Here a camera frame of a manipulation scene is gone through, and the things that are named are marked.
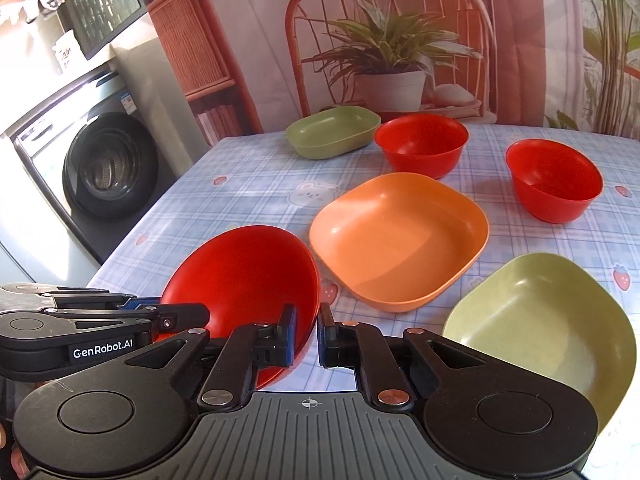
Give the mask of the light green square plate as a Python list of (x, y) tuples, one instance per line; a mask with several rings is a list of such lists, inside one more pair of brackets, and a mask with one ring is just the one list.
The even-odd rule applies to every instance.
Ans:
[(451, 310), (442, 334), (574, 388), (601, 427), (636, 369), (623, 308), (576, 263), (545, 252), (518, 256), (488, 276)]

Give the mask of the grey front-load washing machine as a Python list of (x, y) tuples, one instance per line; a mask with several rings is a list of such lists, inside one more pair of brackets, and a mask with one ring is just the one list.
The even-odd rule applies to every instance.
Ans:
[(6, 128), (53, 209), (98, 263), (176, 176), (126, 81), (102, 64)]

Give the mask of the plaid blue bed sheet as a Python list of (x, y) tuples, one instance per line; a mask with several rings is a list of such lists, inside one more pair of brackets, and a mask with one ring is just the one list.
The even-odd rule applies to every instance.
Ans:
[[(601, 195), (576, 221), (552, 226), (532, 217), (514, 195), (504, 154), (514, 142), (551, 139), (590, 158), (604, 180)], [(150, 209), (99, 268), (94, 287), (159, 295), (179, 264), (206, 240), (247, 224), (278, 226), (306, 238), (312, 219), (334, 198), (388, 169), (375, 145), (327, 160), (299, 157), (281, 133), (218, 142)], [(419, 310), (378, 312), (336, 290), (340, 318), (360, 318), (399, 335), (423, 326), (439, 332), (454, 305), (512, 258), (552, 252), (589, 272), (639, 317), (639, 145), (618, 136), (559, 129), (470, 127), (446, 185), (472, 198), (489, 220), (487, 247), (469, 271)]]

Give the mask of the orange square plate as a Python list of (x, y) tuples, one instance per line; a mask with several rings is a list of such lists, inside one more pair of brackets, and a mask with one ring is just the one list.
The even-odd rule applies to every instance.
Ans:
[(423, 174), (375, 177), (327, 204), (309, 229), (319, 259), (368, 306), (408, 312), (439, 296), (489, 240), (483, 209)]

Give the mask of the red round bowl right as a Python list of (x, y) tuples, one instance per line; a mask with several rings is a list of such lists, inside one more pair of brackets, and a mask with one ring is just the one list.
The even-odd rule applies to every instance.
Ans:
[(570, 146), (525, 139), (506, 149), (515, 195), (535, 218), (552, 224), (578, 219), (602, 193), (598, 167)]

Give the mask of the red round bowl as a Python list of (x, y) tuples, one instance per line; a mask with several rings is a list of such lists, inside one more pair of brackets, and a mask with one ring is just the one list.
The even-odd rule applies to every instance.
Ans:
[(506, 149), (515, 195), (535, 218), (552, 224), (578, 219), (602, 193), (598, 167), (570, 146), (525, 139)]
[(378, 127), (375, 143), (394, 171), (440, 179), (450, 174), (470, 138), (457, 120), (432, 114), (411, 114)]

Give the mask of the olive green oval dish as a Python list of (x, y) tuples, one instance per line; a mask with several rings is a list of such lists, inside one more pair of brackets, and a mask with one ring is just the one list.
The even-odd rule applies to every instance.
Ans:
[(381, 125), (378, 114), (361, 106), (338, 106), (296, 120), (285, 136), (297, 154), (321, 160), (364, 148)]

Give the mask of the red round bowl centre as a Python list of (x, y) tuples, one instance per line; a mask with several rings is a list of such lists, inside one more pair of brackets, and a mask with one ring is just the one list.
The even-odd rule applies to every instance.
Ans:
[(432, 114), (411, 114), (378, 127), (375, 143), (394, 171), (440, 179), (450, 174), (470, 138), (457, 120)]

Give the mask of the printed room backdrop cloth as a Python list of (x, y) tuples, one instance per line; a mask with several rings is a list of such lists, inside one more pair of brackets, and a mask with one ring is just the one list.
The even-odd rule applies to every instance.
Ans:
[(340, 105), (639, 135), (639, 0), (145, 3), (208, 143)]

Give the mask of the dark window frame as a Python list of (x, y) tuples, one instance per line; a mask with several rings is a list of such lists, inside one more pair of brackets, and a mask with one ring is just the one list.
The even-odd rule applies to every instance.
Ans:
[(143, 0), (66, 0), (58, 16), (88, 60), (145, 12)]

